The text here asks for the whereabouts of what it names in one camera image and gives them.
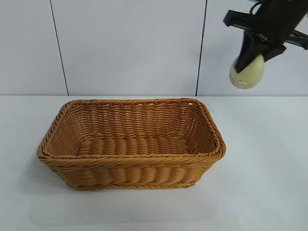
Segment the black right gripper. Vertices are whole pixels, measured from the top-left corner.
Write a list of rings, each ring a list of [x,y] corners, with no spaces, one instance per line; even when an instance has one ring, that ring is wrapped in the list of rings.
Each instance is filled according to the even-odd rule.
[[[249,13],[229,10],[223,19],[226,26],[245,30],[240,54],[235,63],[237,73],[242,72],[259,54],[264,61],[281,55],[283,44],[266,47],[265,41],[287,42],[308,49],[308,36],[295,28],[308,13],[307,0],[258,0]]]

